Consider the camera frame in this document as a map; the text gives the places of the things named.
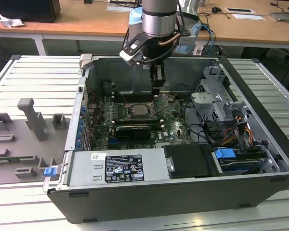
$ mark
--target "power supply label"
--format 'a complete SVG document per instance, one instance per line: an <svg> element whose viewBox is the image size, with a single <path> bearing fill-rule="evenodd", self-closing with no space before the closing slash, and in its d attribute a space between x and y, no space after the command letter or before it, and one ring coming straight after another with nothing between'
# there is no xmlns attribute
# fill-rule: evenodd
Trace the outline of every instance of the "power supply label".
<svg viewBox="0 0 289 231"><path fill-rule="evenodd" d="M106 156L106 183L143 181L144 179L141 155Z"/></svg>

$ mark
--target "motherboard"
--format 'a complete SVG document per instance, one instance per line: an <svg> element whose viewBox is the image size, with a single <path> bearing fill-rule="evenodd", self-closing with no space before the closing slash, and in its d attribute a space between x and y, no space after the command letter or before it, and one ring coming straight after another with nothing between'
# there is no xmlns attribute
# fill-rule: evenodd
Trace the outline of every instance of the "motherboard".
<svg viewBox="0 0 289 231"><path fill-rule="evenodd" d="M161 148L192 143L184 124L185 99L161 94L150 102L101 97L89 105L92 150Z"/></svg>

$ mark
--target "open computer chassis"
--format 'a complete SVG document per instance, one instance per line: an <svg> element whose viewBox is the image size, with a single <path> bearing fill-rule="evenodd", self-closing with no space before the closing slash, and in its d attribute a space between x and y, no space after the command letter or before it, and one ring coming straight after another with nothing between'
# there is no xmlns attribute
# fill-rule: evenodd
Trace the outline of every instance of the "open computer chassis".
<svg viewBox="0 0 289 231"><path fill-rule="evenodd" d="M71 223L256 206L289 189L289 139L224 57L95 57L79 80L59 183Z"/></svg>

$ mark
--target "crumpled tissue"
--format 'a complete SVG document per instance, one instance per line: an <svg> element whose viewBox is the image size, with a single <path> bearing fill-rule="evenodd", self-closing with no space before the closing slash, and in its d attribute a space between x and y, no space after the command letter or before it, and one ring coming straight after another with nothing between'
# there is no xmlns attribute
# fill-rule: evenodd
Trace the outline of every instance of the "crumpled tissue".
<svg viewBox="0 0 289 231"><path fill-rule="evenodd" d="M24 26L25 25L21 19L10 19L10 18L3 17L1 14L0 14L0 22L8 28L12 28L12 26Z"/></svg>

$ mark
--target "blue latch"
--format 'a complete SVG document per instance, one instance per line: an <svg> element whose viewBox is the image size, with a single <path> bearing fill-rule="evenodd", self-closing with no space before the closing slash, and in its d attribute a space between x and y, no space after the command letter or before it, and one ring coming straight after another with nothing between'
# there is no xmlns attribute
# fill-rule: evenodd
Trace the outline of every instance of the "blue latch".
<svg viewBox="0 0 289 231"><path fill-rule="evenodd" d="M220 148L215 151L216 157L219 158L236 158L236 154L232 148Z"/></svg>
<svg viewBox="0 0 289 231"><path fill-rule="evenodd" d="M78 140L81 139L81 134L80 134L80 133L77 133L77 134L76 134L76 139L78 139Z"/></svg>
<svg viewBox="0 0 289 231"><path fill-rule="evenodd" d="M81 146L81 143L79 141L76 141L75 146L79 148Z"/></svg>
<svg viewBox="0 0 289 231"><path fill-rule="evenodd" d="M83 131L83 127L82 126L78 126L77 131L78 132L82 132Z"/></svg>
<svg viewBox="0 0 289 231"><path fill-rule="evenodd" d="M79 123L80 125L83 125L83 124L85 123L85 121L84 121L83 119L80 119L80 120L78 121L78 123Z"/></svg>
<svg viewBox="0 0 289 231"><path fill-rule="evenodd" d="M56 167L47 167L44 170L44 177L55 177L57 176L57 168Z"/></svg>

